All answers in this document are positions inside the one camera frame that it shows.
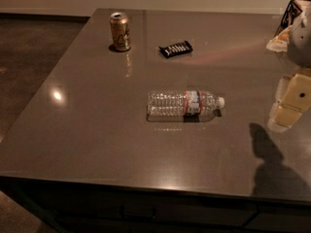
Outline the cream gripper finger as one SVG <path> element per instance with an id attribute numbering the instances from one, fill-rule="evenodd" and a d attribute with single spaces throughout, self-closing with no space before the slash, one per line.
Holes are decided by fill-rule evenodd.
<path id="1" fill-rule="evenodd" d="M 279 103 L 272 105 L 267 127 L 270 131 L 283 133 L 289 130 L 302 116 L 302 113 L 284 108 Z"/>
<path id="2" fill-rule="evenodd" d="M 275 98 L 285 108 L 306 111 L 311 107 L 311 77 L 301 73 L 283 76 L 278 83 Z"/>

